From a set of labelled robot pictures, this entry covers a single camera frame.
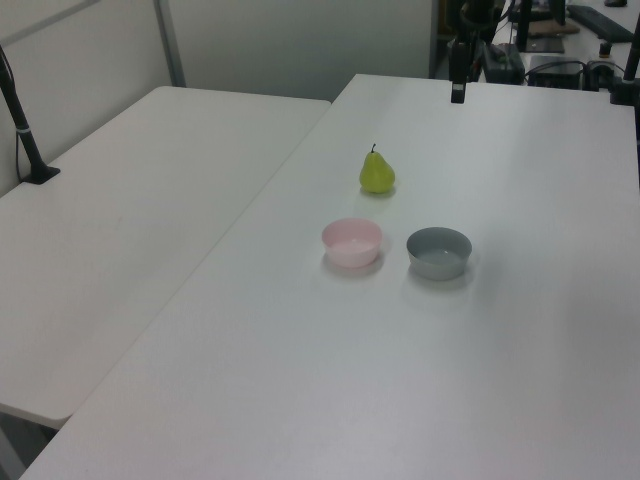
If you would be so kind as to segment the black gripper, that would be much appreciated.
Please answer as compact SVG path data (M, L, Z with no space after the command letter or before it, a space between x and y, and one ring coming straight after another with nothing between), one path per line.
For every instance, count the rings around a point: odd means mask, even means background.
M451 103L463 104L466 82L469 73L470 45L452 40L449 45L449 80L451 85Z

